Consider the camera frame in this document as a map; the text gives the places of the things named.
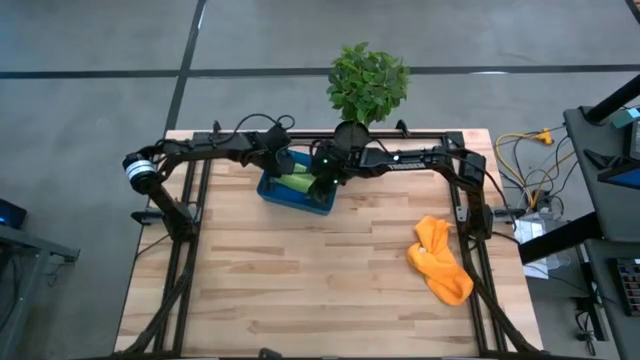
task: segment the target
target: yellow cable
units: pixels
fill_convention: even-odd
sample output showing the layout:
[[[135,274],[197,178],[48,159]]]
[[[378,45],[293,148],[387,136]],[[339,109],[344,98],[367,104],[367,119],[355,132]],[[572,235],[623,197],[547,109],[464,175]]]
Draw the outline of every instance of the yellow cable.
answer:
[[[557,163],[553,164],[552,167],[549,168],[549,170],[544,172],[544,175],[542,176],[542,180],[540,180],[540,184],[538,185],[538,189],[536,190],[536,195],[533,197],[533,202],[531,203],[531,207],[534,207],[537,203],[538,203],[538,197],[540,196],[540,190],[542,189],[542,183],[544,182],[544,177],[548,177],[549,179],[551,179],[551,176],[549,176],[549,173],[555,169],[556,167],[558,167],[560,164],[562,164],[563,161],[567,160],[568,158],[571,157],[571,155],[575,154],[575,151],[572,151],[570,153],[568,153],[567,155],[565,155],[562,159],[558,160]]]
[[[496,154],[498,155],[498,160],[500,160],[500,162],[502,163],[502,165],[504,165],[504,167],[506,167],[515,177],[517,180],[520,180],[520,183],[522,184],[522,186],[525,189],[525,193],[527,194],[527,199],[529,200],[529,204],[533,204],[533,197],[531,195],[531,191],[529,189],[526,188],[526,184],[524,182],[524,179],[520,176],[520,174],[518,174],[517,171],[515,171],[511,165],[509,165],[503,158],[502,158],[502,154],[500,153],[500,141],[502,139],[504,139],[505,137],[519,137],[519,138],[531,138],[534,135],[526,135],[526,134],[517,134],[517,133],[509,133],[509,134],[503,134],[500,135],[500,137],[498,137],[498,139],[496,140]]]

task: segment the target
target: orange towel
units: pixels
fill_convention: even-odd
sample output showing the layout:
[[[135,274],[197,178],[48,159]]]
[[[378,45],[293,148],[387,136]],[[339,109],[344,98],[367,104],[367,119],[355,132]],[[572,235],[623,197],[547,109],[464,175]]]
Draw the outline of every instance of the orange towel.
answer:
[[[449,305],[462,304],[473,289],[473,281],[456,263],[447,246],[451,224],[427,216],[415,226],[420,239],[407,250],[407,260],[425,275],[431,290]]]

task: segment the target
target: blue tray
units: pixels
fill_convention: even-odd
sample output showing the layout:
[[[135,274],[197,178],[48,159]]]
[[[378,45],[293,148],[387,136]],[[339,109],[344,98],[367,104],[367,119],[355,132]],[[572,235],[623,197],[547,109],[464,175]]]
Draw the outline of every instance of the blue tray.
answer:
[[[289,154],[293,156],[296,163],[304,165],[307,168],[311,166],[311,157],[308,154],[291,150],[289,150]],[[275,181],[270,181],[267,173],[263,172],[262,177],[260,178],[260,183],[258,184],[258,195],[272,203],[312,212],[314,214],[328,215],[333,207],[336,191],[334,190],[330,194],[329,201],[327,201],[326,204],[320,204],[311,200],[307,194],[290,189]]]

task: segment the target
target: table leg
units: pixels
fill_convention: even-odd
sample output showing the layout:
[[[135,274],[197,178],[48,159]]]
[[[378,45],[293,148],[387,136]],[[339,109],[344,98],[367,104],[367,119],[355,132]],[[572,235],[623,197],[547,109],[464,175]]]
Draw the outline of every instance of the table leg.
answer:
[[[595,212],[584,215],[567,225],[550,231],[518,247],[522,264],[545,258],[562,250],[580,245],[586,239],[599,239],[602,230]]]

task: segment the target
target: potted plant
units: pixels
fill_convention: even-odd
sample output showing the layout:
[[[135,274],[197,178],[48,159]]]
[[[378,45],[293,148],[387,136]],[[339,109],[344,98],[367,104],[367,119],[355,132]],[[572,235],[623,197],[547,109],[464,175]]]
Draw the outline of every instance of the potted plant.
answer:
[[[327,89],[333,108],[342,119],[369,127],[384,121],[401,100],[407,99],[409,67],[385,52],[367,51],[364,42],[342,47],[333,61]]]

